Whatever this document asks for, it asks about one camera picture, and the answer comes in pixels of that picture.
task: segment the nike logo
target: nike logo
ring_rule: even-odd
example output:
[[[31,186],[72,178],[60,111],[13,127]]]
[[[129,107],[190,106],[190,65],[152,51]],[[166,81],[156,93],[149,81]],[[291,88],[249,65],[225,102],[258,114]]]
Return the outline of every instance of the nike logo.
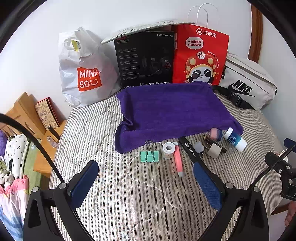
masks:
[[[253,89],[250,86],[248,86],[247,84],[245,84],[244,82],[238,80],[236,83],[233,83],[231,85],[228,86],[228,89],[234,93],[238,93],[238,94],[242,94],[242,95],[249,95],[249,96],[253,96],[250,95],[249,92]]]

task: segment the miniso plastic bag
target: miniso plastic bag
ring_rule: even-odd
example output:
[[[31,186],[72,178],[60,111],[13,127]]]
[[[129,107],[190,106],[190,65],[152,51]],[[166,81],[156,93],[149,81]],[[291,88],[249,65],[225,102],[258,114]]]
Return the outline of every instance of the miniso plastic bag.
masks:
[[[92,32],[80,27],[60,33],[59,53],[62,93],[70,106],[96,103],[120,89],[114,66]]]

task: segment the tape roll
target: tape roll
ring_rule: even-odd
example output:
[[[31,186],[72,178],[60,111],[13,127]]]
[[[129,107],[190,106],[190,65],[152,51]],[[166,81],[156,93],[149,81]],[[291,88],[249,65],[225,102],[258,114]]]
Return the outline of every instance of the tape roll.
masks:
[[[164,159],[170,159],[170,158],[172,158],[173,155],[174,155],[175,150],[176,150],[176,147],[175,147],[174,143],[172,143],[172,142],[166,142],[163,145],[163,151],[162,151],[163,158]]]

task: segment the black product box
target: black product box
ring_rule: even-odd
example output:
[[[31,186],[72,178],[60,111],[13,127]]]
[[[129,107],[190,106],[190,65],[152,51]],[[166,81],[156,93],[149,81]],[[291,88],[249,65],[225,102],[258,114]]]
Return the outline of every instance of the black product box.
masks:
[[[173,31],[145,31],[114,41],[123,88],[172,83]]]

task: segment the floral pillow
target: floral pillow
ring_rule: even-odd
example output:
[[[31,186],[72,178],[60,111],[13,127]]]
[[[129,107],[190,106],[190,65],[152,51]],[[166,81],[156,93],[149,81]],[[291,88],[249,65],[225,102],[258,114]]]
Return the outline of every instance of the floral pillow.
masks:
[[[5,148],[5,163],[15,179],[22,178],[29,142],[24,134],[8,138]]]

